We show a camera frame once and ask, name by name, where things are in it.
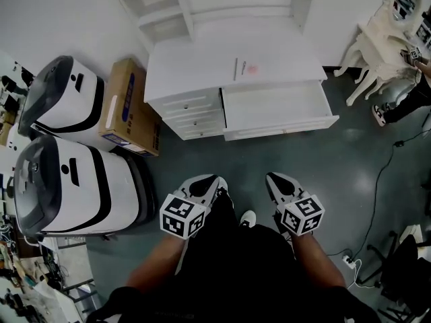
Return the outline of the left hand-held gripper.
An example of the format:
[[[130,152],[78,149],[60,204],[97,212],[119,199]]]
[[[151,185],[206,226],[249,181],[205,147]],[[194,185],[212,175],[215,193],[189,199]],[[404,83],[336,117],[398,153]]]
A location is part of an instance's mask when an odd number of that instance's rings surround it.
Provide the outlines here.
[[[198,175],[185,180],[169,194],[160,208],[160,229],[183,240],[193,237],[205,224],[220,177]]]

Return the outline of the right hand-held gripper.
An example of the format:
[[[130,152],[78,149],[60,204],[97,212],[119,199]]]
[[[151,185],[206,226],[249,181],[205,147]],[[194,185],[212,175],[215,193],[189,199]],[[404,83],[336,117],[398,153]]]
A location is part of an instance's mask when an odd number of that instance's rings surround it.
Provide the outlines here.
[[[302,186],[296,179],[278,172],[269,172],[265,184],[270,199],[281,213],[281,224],[295,236],[307,234],[319,227],[325,209],[314,194],[291,203],[290,197],[300,196]]]

